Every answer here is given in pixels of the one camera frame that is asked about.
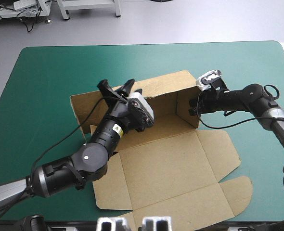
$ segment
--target table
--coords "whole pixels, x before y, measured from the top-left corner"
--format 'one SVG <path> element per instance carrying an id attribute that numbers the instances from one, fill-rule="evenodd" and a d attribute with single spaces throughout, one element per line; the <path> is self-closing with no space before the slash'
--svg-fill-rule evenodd
<path id="1" fill-rule="evenodd" d="M 21 51 L 0 98 L 0 183 L 28 175 L 36 157 L 77 125 L 70 95 L 96 90 L 104 78 L 116 86 L 129 78 L 142 80 L 183 69 L 195 77 L 219 69 L 233 90 L 251 83 L 273 84 L 284 108 L 284 51 L 275 41 L 28 47 Z M 217 112 L 202 118 L 223 126 L 251 116 L 238 112 L 224 117 Z M 226 130 L 242 164 L 224 180 L 247 175 L 254 188 L 248 208 L 232 220 L 284 219 L 283 148 L 257 121 Z M 41 163 L 70 155 L 82 144 L 77 131 Z M 98 209 L 89 183 L 83 191 L 72 188 L 50 198 L 26 200 L 4 219 L 43 214 L 46 220 L 94 220 L 125 212 Z"/>

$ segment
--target silver arm segment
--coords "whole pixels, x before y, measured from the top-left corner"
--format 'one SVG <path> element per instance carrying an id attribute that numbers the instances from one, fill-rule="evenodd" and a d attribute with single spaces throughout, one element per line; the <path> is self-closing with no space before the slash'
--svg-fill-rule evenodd
<path id="1" fill-rule="evenodd" d="M 26 188 L 26 179 L 13 181 L 0 185 L 0 210 L 17 197 Z M 26 199 L 27 195 L 21 197 L 20 200 Z"/>

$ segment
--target white object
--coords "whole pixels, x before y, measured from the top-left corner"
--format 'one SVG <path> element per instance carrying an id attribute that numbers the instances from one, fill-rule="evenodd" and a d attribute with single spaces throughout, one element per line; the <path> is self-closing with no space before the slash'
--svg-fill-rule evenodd
<path id="1" fill-rule="evenodd" d="M 49 16 L 52 2 L 45 3 L 47 0 L 37 0 L 37 1 L 39 3 L 39 6 L 41 7 L 41 12 L 39 16 Z M 7 10 L 7 9 L 3 9 L 0 11 L 0 16 L 2 18 L 15 18 L 18 14 L 19 14 L 19 17 L 35 17 L 36 16 L 36 14 L 33 14 L 33 13 L 30 14 L 30 12 L 28 11 L 23 11 L 22 13 L 21 11 L 16 12 L 16 11 Z"/>
<path id="2" fill-rule="evenodd" d="M 221 77 L 221 72 L 219 70 L 212 70 L 212 71 L 208 71 L 205 74 L 201 75 L 197 80 L 196 80 L 196 86 L 201 90 L 207 90 L 210 89 L 211 86 L 209 84 L 205 84 L 202 82 L 202 80 L 206 80 L 206 81 L 211 81 L 215 78 L 219 78 Z"/>
<path id="3" fill-rule="evenodd" d="M 13 8 L 16 11 L 19 11 L 35 5 L 36 5 L 36 0 L 19 0 L 13 3 Z"/>
<path id="4" fill-rule="evenodd" d="M 121 16 L 119 0 L 57 0 L 57 3 L 59 4 L 64 19 L 69 19 L 69 10 L 95 9 L 106 7 L 115 7 L 116 15 Z"/>
<path id="5" fill-rule="evenodd" d="M 154 112 L 148 102 L 145 100 L 145 98 L 138 92 L 132 92 L 129 94 L 128 98 L 129 101 L 134 100 L 137 102 L 140 107 L 144 109 L 145 112 L 151 117 L 151 119 L 154 121 Z"/>

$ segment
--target cardboard flap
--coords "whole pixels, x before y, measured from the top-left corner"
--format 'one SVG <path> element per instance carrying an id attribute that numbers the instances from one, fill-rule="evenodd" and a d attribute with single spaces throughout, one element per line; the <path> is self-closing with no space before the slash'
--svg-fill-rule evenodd
<path id="1" fill-rule="evenodd" d="M 135 82 L 132 91 L 143 89 L 142 95 L 152 98 L 196 86 L 195 78 L 187 70 Z"/>
<path id="2" fill-rule="evenodd" d="M 136 147 L 192 130 L 193 127 L 177 115 L 166 115 L 156 119 L 154 126 L 146 129 L 144 132 L 130 131 L 120 140 L 116 149 L 120 151 Z"/>
<path id="3" fill-rule="evenodd" d="M 119 155 L 133 209 L 217 183 L 195 131 Z"/>
<path id="4" fill-rule="evenodd" d="M 133 211 L 136 227 L 146 216 L 171 216 L 176 231 L 192 231 L 234 217 L 219 184 L 194 190 Z"/>
<path id="5" fill-rule="evenodd" d="M 218 182 L 240 165 L 237 151 L 226 131 L 197 130 L 196 133 Z"/>
<path id="6" fill-rule="evenodd" d="M 242 213 L 249 205 L 253 186 L 249 177 L 242 176 L 220 183 L 220 186 L 235 216 Z"/>
<path id="7" fill-rule="evenodd" d="M 108 162 L 108 171 L 93 182 L 96 205 L 101 209 L 132 210 L 130 195 L 119 154 Z"/>

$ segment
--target open cardboard box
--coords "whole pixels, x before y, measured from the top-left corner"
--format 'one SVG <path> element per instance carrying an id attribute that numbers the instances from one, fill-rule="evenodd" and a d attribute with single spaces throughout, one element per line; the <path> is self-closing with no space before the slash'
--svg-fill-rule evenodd
<path id="1" fill-rule="evenodd" d="M 222 130 L 196 130 L 189 100 L 199 89 L 188 71 L 136 82 L 154 110 L 155 124 L 144 132 L 130 131 L 108 162 L 107 174 L 93 183 L 101 209 L 132 210 L 124 215 L 131 227 L 146 216 L 171 216 L 178 231 L 192 231 L 233 218 L 249 204 L 248 177 L 219 183 L 240 165 L 239 156 Z M 101 98 L 99 91 L 71 96 L 79 121 Z M 83 126 L 90 133 L 107 106 L 104 102 Z"/>

